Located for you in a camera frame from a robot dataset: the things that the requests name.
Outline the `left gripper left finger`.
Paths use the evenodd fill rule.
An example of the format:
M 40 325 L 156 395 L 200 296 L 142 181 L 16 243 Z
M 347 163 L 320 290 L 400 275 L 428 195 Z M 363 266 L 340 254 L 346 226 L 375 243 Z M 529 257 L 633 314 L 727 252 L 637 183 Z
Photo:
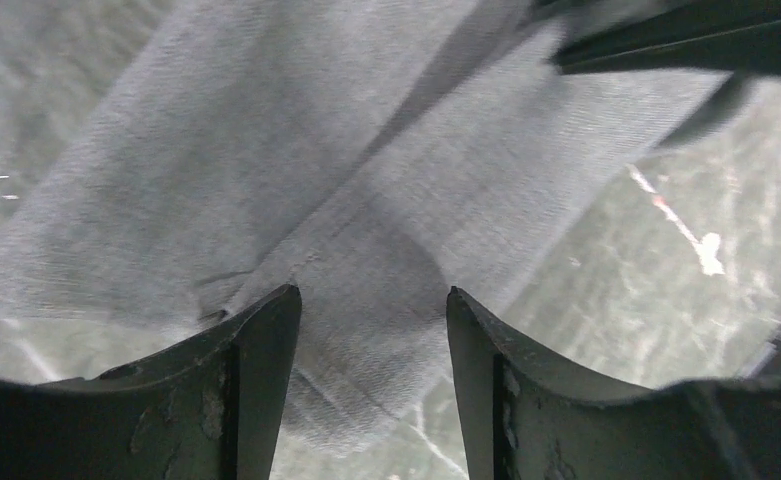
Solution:
M 86 380 L 0 380 L 0 479 L 266 479 L 299 333 L 284 285 Z

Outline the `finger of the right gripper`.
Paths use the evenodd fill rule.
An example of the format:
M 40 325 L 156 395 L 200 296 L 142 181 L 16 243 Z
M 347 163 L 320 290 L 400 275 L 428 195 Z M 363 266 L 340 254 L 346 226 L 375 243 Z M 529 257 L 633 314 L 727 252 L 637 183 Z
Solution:
M 781 1 L 672 1 L 571 40 L 565 75 L 693 68 L 781 77 Z

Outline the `grey cloth napkin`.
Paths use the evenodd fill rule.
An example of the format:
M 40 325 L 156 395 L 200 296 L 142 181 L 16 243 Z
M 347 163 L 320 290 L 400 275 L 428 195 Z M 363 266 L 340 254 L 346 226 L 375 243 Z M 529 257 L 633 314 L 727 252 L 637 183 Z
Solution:
M 366 448 L 448 365 L 459 285 L 505 310 L 632 160 L 725 81 L 563 76 L 618 4 L 0 1 L 0 319 L 177 341 L 283 283 L 286 431 Z

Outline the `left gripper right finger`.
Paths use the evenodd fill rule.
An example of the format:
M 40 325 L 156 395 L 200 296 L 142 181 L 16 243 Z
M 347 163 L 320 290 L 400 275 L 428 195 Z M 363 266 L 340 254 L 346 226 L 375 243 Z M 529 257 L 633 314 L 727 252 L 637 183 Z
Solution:
M 453 288 L 447 333 L 473 479 L 781 479 L 781 375 L 646 389 Z

